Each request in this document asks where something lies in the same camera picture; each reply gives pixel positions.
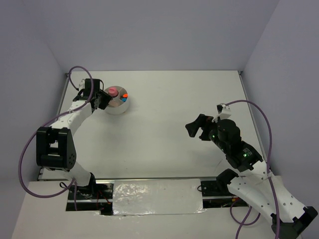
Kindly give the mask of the pink marker pack bottle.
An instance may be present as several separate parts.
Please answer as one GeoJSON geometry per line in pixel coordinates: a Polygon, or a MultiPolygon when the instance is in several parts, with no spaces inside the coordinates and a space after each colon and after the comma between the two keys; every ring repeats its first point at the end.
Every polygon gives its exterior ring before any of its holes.
{"type": "Polygon", "coordinates": [[[119,92],[118,92],[118,90],[117,90],[116,87],[110,87],[110,88],[108,89],[108,94],[109,94],[112,98],[115,98],[115,97],[118,96],[119,92]]]}

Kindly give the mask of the pink mini stapler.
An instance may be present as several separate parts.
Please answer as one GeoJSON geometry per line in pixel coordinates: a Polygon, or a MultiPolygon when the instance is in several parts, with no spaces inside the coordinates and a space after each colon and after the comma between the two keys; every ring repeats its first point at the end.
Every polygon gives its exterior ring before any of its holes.
{"type": "Polygon", "coordinates": [[[117,100],[117,99],[112,99],[111,101],[109,101],[109,106],[111,107],[119,107],[120,105],[122,104],[122,101],[121,100],[117,100]]]}

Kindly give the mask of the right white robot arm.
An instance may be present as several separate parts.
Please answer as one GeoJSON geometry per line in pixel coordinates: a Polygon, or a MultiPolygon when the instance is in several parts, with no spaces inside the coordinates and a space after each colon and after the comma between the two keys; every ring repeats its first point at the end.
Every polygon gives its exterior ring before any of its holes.
{"type": "Polygon", "coordinates": [[[297,200],[271,172],[258,151],[242,140],[239,127],[230,119],[200,114],[186,124],[190,137],[202,129],[200,139],[213,142],[231,165],[217,176],[217,191],[238,196],[257,210],[281,239],[296,239],[318,215],[314,207],[297,200]]]}

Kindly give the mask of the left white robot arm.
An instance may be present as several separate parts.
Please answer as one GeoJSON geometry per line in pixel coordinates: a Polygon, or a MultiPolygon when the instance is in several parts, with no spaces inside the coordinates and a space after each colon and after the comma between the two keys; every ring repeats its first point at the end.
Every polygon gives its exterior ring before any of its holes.
{"type": "Polygon", "coordinates": [[[77,162],[73,136],[95,110],[104,110],[111,101],[112,97],[101,88],[103,85],[100,79],[82,80],[67,114],[49,126],[40,127],[36,132],[37,165],[58,171],[70,181],[74,179],[77,183],[76,191],[87,199],[96,196],[98,186],[93,173],[77,162]]]}

